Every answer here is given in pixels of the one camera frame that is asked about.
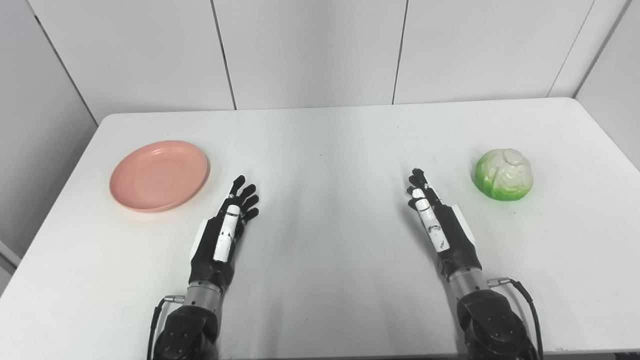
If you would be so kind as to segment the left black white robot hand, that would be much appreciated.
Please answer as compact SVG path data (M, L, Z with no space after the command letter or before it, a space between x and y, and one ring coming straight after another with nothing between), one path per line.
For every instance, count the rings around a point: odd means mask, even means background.
M247 223L256 218L259 196L255 184L239 175L217 214L205 222L198 247L190 260L189 283L215 285L225 291L234 276L234 253Z

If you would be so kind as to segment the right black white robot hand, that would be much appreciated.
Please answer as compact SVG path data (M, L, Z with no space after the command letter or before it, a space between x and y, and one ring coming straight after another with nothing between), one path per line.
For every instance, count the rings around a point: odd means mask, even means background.
M409 207L416 211L436 252L439 273L448 280L454 273L482 271L482 263L470 235L454 207L446 205L427 181L425 172L414 168L408 178Z

